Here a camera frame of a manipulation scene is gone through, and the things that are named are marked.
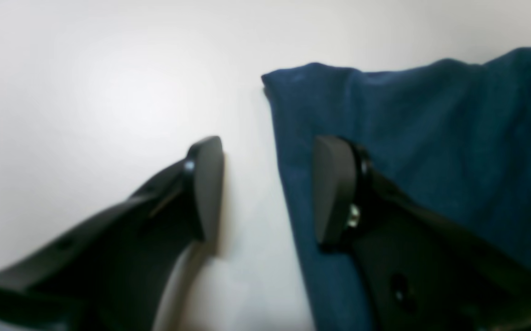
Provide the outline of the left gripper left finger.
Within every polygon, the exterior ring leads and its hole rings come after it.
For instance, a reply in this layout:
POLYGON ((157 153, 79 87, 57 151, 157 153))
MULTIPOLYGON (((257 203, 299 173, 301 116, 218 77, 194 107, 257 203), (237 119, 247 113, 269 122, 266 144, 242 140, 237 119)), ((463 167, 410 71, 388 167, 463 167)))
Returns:
POLYGON ((132 195, 0 270, 0 321, 37 331, 150 331, 177 260, 218 235, 223 143, 210 136, 132 195))

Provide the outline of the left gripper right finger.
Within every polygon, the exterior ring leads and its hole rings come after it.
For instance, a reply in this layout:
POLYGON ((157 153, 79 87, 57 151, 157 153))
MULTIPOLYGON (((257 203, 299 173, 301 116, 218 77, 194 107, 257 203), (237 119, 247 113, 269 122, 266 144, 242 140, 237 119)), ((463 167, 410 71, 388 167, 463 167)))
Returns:
POLYGON ((531 331, 531 271, 415 203, 337 136, 312 149, 316 241, 346 251, 383 331, 531 331))

